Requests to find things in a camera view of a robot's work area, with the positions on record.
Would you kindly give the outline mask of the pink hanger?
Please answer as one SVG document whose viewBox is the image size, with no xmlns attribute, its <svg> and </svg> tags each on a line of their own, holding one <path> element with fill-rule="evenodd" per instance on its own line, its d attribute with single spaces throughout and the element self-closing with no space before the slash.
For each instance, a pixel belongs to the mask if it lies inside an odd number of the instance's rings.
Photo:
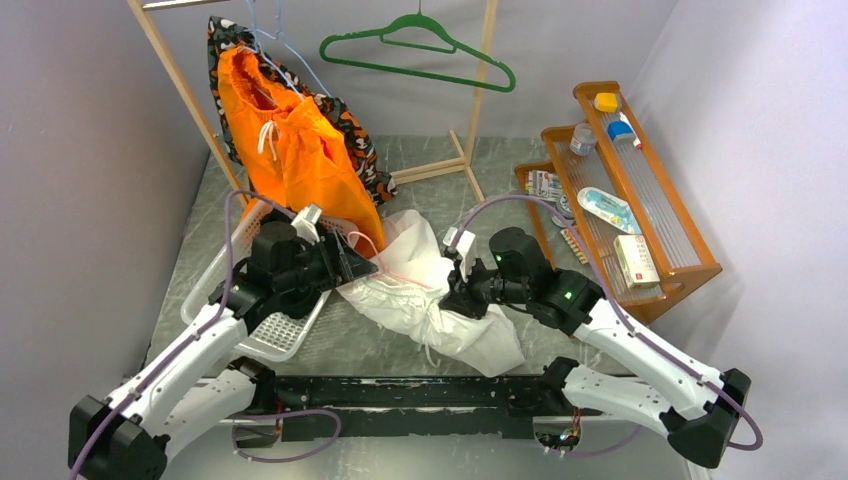
<svg viewBox="0 0 848 480">
<path fill-rule="evenodd" d="M 400 274 L 392 271 L 388 267 L 388 265 L 385 263 L 385 261 L 379 256 L 380 252 L 376 248 L 374 241 L 369 236 L 367 236 L 366 234 L 359 232 L 359 231 L 351 231 L 351 232 L 349 232 L 345 235 L 345 238 L 349 243 L 351 243 L 354 238 L 364 239 L 366 241 L 366 243 L 370 246 L 370 249 L 376 254 L 376 256 L 375 256 L 376 264 L 377 264 L 378 269 L 381 273 L 388 275 L 388 276 L 391 276 L 391 277 L 394 277 L 397 280 L 402 280 L 402 281 L 420 286 L 424 289 L 430 289 L 429 285 L 426 285 L 426 284 L 421 283 L 417 280 L 414 280 L 412 278 L 400 275 Z"/>
</svg>

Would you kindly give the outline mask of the white shorts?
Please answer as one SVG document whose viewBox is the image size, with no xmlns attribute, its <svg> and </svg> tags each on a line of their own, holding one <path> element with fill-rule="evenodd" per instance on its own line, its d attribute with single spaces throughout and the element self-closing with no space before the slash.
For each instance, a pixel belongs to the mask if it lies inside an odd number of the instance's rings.
<svg viewBox="0 0 848 480">
<path fill-rule="evenodd" d="M 392 271 L 430 289 L 379 271 L 338 289 L 356 311 L 408 336 L 427 352 L 458 360 L 486 377 L 505 374 L 525 363 L 515 326 L 500 307 L 489 306 L 477 320 L 438 306 L 448 292 L 453 262 L 442 256 L 440 241 L 418 211 L 392 214 L 382 220 L 382 226 L 387 245 L 379 256 Z"/>
</svg>

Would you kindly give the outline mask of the white plastic basket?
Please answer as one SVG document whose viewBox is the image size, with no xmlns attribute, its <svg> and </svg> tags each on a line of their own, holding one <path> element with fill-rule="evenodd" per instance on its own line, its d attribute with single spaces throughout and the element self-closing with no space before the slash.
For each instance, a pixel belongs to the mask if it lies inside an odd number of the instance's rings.
<svg viewBox="0 0 848 480">
<path fill-rule="evenodd" d="M 183 322 L 213 314 L 231 274 L 228 306 L 246 317 L 249 330 L 238 350 L 272 362 L 291 358 L 337 288 L 317 292 L 299 287 L 298 253 L 306 242 L 318 239 L 317 228 L 335 229 L 344 240 L 358 230 L 347 220 L 320 214 L 316 207 L 294 214 L 257 202 L 190 290 L 180 310 Z M 354 242 L 347 243 L 354 248 Z"/>
</svg>

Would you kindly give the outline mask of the orange wooden shelf rack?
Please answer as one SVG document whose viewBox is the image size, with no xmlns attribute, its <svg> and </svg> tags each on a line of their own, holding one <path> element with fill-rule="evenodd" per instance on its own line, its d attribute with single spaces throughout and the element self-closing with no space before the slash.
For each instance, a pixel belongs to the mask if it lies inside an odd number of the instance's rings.
<svg viewBox="0 0 848 480">
<path fill-rule="evenodd" d="M 606 133 L 609 122 L 619 114 L 596 110 L 593 98 L 600 92 L 619 95 L 621 108 L 631 120 L 642 142 L 637 150 L 632 142 L 613 143 Z M 558 175 L 563 192 L 571 204 L 577 235 L 588 259 L 597 262 L 601 275 L 614 291 L 616 299 L 635 319 L 650 324 L 707 281 L 722 267 L 693 221 L 666 169 L 655 152 L 636 115 L 615 81 L 585 82 L 573 95 L 584 118 L 597 138 L 595 149 L 586 157 L 569 148 L 573 126 L 549 127 L 541 138 L 549 158 L 542 163 L 516 167 L 519 180 L 530 170 Z M 660 283 L 651 289 L 629 290 L 619 267 L 613 242 L 619 230 L 579 206 L 577 193 L 595 187 L 626 201 L 641 228 Z"/>
</svg>

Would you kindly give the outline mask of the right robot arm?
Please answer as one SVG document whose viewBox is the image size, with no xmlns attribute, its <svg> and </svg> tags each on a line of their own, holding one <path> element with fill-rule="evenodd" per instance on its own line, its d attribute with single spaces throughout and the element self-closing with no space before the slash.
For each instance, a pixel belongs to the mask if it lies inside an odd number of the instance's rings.
<svg viewBox="0 0 848 480">
<path fill-rule="evenodd" d="M 548 412 L 573 406 L 609 413 L 663 436 L 691 463 L 720 465 L 746 415 L 752 386 L 746 373 L 720 371 L 679 350 L 633 320 L 598 283 L 553 267 L 536 238 L 519 227 L 491 237 L 493 269 L 472 256 L 472 233 L 452 228 L 443 243 L 453 268 L 442 309 L 481 319 L 496 305 L 524 306 L 540 324 L 609 355 L 636 377 L 625 380 L 558 357 L 539 379 Z"/>
</svg>

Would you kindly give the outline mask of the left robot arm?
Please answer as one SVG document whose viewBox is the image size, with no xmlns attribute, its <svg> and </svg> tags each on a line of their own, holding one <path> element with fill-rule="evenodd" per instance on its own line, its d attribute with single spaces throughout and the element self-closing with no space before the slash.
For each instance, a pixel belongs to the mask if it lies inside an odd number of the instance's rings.
<svg viewBox="0 0 848 480">
<path fill-rule="evenodd" d="M 277 400 L 274 373 L 240 357 L 205 373 L 268 320 L 313 322 L 334 289 L 377 272 L 355 248 L 356 228 L 309 206 L 256 205 L 192 291 L 185 330 L 110 394 L 82 398 L 69 418 L 72 477 L 158 479 L 220 421 L 261 416 Z"/>
</svg>

